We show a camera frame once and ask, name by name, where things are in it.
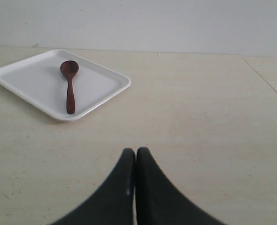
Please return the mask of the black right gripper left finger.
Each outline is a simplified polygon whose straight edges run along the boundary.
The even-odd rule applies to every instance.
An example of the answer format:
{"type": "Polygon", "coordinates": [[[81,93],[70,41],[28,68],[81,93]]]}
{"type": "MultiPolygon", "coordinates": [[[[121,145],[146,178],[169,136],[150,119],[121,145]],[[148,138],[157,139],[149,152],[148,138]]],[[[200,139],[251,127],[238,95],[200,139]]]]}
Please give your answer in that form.
{"type": "Polygon", "coordinates": [[[115,167],[82,204],[53,222],[54,225],[132,225],[136,158],[122,151],[115,167]]]}

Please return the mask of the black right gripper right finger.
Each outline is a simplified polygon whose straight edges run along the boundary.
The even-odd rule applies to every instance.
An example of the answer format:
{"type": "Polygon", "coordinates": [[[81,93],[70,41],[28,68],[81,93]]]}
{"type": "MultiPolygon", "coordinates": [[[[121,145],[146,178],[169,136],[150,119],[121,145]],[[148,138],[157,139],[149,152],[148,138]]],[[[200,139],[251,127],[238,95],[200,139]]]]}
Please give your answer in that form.
{"type": "Polygon", "coordinates": [[[136,161],[136,214],[139,225],[223,225],[186,198],[166,177],[150,150],[136,161]]]}

